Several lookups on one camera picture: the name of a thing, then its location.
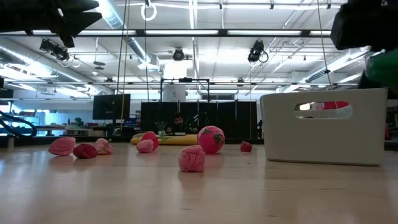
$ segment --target person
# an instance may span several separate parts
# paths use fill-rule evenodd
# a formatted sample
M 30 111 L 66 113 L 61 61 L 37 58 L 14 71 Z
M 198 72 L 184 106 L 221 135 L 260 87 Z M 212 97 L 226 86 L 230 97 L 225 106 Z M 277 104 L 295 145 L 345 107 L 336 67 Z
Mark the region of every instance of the person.
M 166 129 L 166 133 L 187 133 L 187 134 L 193 134 L 197 133 L 198 129 L 197 128 L 190 128 L 184 123 L 184 119 L 182 117 L 181 113 L 176 113 L 174 115 L 174 125 L 171 127 L 168 127 Z

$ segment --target black lighting fixture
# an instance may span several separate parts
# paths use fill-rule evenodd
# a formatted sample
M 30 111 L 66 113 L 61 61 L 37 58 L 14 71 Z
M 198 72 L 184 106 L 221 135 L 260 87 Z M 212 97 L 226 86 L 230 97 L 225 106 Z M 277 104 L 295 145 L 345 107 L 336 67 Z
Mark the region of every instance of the black lighting fixture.
M 263 54 L 267 56 L 267 60 L 265 61 L 260 60 Z M 250 64 L 257 63 L 258 61 L 261 63 L 266 63 L 268 61 L 268 54 L 264 51 L 264 44 L 262 43 L 262 40 L 256 40 L 253 48 L 250 49 L 248 60 Z
M 173 54 L 173 60 L 175 61 L 182 61 L 184 60 L 185 54 L 182 52 L 182 49 L 175 49 L 175 52 Z
M 238 83 L 243 83 L 244 81 L 243 81 L 243 78 L 239 78 L 238 79 Z
M 42 44 L 40 45 L 40 50 L 45 53 L 50 53 L 61 62 L 67 62 L 70 58 L 68 49 L 66 47 L 61 47 L 57 44 L 54 44 L 48 39 L 44 39 L 42 41 Z

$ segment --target pink knitted ball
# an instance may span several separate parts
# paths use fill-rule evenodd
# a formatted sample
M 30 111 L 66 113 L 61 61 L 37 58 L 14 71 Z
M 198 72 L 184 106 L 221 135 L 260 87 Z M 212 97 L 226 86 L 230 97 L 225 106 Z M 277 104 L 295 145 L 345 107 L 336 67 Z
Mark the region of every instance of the pink knitted ball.
M 95 142 L 95 148 L 97 148 L 98 155 L 111 155 L 113 154 L 113 147 L 109 144 L 108 140 L 99 138 Z
M 182 150 L 178 164 L 183 172 L 203 172 L 205 170 L 205 152 L 200 146 L 188 146 Z
M 152 140 L 152 142 L 154 143 L 154 149 L 153 150 L 157 149 L 157 147 L 159 146 L 159 140 L 157 139 L 157 136 L 156 136 L 156 134 L 153 131 L 146 132 L 142 136 L 141 141 L 148 140 L 148 139 Z
M 91 144 L 80 144 L 73 149 L 73 155 L 79 159 L 95 158 L 97 154 L 97 149 Z
M 154 142 L 150 139 L 143 140 L 137 144 L 137 150 L 140 153 L 150 153 L 154 150 Z
M 225 143 L 223 130 L 216 126 L 206 126 L 198 134 L 198 144 L 205 153 L 219 152 Z
M 64 137 L 51 143 L 49 153 L 56 156 L 69 156 L 75 147 L 76 139 Z

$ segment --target yellow foam pad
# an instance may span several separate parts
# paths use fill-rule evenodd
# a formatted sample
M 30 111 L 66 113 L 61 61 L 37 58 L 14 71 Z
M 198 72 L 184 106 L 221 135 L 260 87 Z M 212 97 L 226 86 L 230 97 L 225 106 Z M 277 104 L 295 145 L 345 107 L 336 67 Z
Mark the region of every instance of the yellow foam pad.
M 132 138 L 130 143 L 135 145 L 141 141 L 141 138 Z M 192 146 L 198 142 L 197 134 L 188 134 L 186 136 L 175 136 L 167 138 L 166 140 L 159 140 L 160 145 L 173 145 L 173 146 Z

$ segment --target monitor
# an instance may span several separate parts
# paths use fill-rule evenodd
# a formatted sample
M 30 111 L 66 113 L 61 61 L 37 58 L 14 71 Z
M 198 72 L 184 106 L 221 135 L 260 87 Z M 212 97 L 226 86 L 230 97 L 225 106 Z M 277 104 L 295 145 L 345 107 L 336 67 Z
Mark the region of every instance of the monitor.
M 93 119 L 121 119 L 123 95 L 94 96 Z M 123 119 L 130 118 L 130 94 L 124 95 Z

